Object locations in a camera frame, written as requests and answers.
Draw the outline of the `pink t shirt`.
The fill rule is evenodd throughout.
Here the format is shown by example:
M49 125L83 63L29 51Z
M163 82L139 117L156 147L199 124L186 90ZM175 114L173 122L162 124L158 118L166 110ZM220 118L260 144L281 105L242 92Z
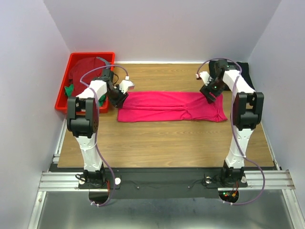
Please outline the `pink t shirt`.
M117 121L124 123L182 120L226 121L223 97L208 103L199 92L132 92L117 116Z

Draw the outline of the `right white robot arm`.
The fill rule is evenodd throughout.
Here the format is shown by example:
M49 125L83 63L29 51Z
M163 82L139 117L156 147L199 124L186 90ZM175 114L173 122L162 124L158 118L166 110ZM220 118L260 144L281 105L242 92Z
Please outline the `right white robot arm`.
M214 76L197 71L196 78L203 81L200 92L210 104L216 102L226 87L232 92L230 122L233 137L218 179L221 186L230 187L245 182L246 150L262 119L264 94L255 91L245 81L238 63L226 58L214 58L213 61Z

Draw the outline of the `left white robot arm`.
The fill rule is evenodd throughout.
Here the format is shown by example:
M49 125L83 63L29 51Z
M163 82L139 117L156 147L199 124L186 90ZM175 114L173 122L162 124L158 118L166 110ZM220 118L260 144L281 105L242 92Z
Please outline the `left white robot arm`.
M77 140L83 162L83 174L76 175L80 187L88 185L101 188L109 185L106 178L104 159L97 147L97 132L99 128L99 99L106 96L116 108L122 108L128 97L128 90L134 87L129 75L119 83L113 82L116 75L108 67L101 68L100 76L93 78L89 83L84 81L85 73L80 83L85 86L83 92L67 101L67 129Z

